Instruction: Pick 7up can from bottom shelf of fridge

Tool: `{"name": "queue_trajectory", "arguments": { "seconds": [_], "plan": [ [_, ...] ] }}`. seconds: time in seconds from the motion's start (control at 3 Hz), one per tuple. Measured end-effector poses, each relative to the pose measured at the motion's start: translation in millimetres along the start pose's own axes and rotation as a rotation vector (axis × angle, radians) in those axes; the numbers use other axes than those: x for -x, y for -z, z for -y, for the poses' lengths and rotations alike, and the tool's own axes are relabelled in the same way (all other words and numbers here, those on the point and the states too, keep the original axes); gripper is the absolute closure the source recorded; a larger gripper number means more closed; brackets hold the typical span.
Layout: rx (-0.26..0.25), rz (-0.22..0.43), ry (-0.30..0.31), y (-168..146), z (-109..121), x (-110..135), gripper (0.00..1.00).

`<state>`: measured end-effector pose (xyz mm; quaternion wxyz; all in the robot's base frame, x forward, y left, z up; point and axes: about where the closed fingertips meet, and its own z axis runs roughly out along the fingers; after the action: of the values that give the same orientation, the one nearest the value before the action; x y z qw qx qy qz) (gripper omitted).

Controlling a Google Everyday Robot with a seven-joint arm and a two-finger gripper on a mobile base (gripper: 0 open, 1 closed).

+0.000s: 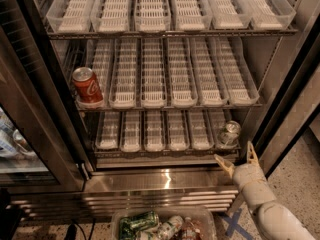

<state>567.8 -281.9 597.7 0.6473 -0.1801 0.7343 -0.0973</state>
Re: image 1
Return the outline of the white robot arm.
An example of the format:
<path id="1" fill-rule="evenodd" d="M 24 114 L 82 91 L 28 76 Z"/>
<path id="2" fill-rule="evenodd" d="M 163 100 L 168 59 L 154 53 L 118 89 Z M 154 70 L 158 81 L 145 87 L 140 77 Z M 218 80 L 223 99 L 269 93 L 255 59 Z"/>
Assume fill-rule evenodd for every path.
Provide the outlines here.
<path id="1" fill-rule="evenodd" d="M 278 201 L 250 141 L 247 142 L 247 162 L 240 166 L 217 154 L 214 158 L 243 196 L 263 240 L 316 240 L 300 220 Z"/>

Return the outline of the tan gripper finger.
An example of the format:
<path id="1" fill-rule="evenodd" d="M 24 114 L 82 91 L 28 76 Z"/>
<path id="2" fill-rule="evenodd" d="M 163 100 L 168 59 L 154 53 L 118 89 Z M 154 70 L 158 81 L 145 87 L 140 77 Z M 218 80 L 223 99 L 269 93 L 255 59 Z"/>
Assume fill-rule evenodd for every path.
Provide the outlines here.
<path id="1" fill-rule="evenodd" d="M 219 164 L 219 166 L 222 168 L 222 170 L 230 177 L 233 177 L 235 166 L 232 162 L 225 160 L 223 157 L 215 154 L 214 155 L 215 160 Z"/>
<path id="2" fill-rule="evenodd" d="M 247 162 L 250 164 L 259 163 L 258 156 L 251 141 L 247 142 Z"/>

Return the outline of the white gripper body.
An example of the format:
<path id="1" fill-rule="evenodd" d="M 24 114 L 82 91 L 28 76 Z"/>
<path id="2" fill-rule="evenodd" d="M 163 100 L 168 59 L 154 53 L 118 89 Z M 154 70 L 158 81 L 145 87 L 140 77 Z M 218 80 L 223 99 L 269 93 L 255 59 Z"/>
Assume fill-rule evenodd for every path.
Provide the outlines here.
<path id="1" fill-rule="evenodd" d="M 259 164 L 246 163 L 238 166 L 232 180 L 251 212 L 264 203 L 276 200 Z"/>

